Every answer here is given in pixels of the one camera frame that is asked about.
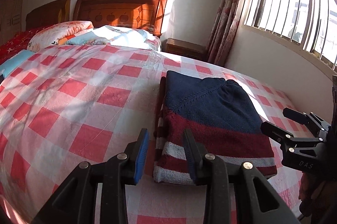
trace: window sill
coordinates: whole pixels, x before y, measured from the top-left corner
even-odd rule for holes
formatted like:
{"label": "window sill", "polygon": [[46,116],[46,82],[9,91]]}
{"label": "window sill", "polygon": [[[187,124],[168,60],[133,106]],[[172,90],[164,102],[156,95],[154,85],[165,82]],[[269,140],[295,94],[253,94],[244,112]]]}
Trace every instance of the window sill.
{"label": "window sill", "polygon": [[302,50],[300,46],[293,44],[286,39],[280,38],[274,34],[271,34],[269,32],[265,32],[261,29],[258,29],[256,27],[251,27],[248,25],[242,25],[242,28],[247,31],[253,31],[261,36],[264,36],[266,38],[269,38],[271,40],[274,40],[275,42],[282,44],[283,46],[289,48],[290,50],[294,51],[295,53],[299,54],[301,57],[305,58],[307,61],[309,61],[311,64],[313,64],[315,67],[317,67],[319,70],[321,70],[330,80],[332,80],[333,75],[337,75],[337,73],[332,70],[328,65],[326,65],[323,61],[316,58],[313,54]]}

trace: window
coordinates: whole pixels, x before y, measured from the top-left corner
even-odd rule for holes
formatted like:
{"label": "window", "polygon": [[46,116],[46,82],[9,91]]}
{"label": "window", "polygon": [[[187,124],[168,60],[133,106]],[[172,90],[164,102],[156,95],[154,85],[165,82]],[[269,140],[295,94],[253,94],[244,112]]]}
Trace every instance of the window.
{"label": "window", "polygon": [[245,24],[288,40],[337,72],[334,0],[250,0]]}

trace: curtain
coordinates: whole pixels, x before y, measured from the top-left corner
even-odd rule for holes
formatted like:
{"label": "curtain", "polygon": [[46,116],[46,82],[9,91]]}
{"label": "curtain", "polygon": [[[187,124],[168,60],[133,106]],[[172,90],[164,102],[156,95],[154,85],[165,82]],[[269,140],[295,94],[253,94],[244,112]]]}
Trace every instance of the curtain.
{"label": "curtain", "polygon": [[207,62],[224,66],[239,26],[245,0],[221,0],[207,44]]}

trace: second headboard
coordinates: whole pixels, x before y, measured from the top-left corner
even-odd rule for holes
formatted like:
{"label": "second headboard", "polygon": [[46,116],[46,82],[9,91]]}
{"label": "second headboard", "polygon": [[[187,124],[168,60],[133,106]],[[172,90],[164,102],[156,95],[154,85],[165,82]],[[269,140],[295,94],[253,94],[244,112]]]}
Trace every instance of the second headboard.
{"label": "second headboard", "polygon": [[26,16],[26,30],[69,21],[70,0],[51,1]]}
{"label": "second headboard", "polygon": [[73,20],[104,25],[144,29],[161,36],[167,0],[77,0]]}

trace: red and white checkered sheet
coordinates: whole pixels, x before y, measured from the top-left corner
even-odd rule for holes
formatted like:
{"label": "red and white checkered sheet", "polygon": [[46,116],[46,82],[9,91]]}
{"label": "red and white checkered sheet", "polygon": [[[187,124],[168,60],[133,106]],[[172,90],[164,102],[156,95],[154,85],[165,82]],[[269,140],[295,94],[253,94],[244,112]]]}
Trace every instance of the red and white checkered sheet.
{"label": "red and white checkered sheet", "polygon": [[[25,221],[31,221],[78,163],[104,162],[148,128],[151,142],[143,178],[126,187],[129,223],[202,223],[205,187],[152,179],[154,108],[160,78],[168,70],[233,78],[263,120],[296,136],[310,136],[305,127],[283,117],[284,107],[293,108],[283,92],[228,69],[127,47],[48,47],[0,85],[0,191]],[[269,182],[299,215],[301,172],[283,167],[279,144],[271,144],[278,174]]]}

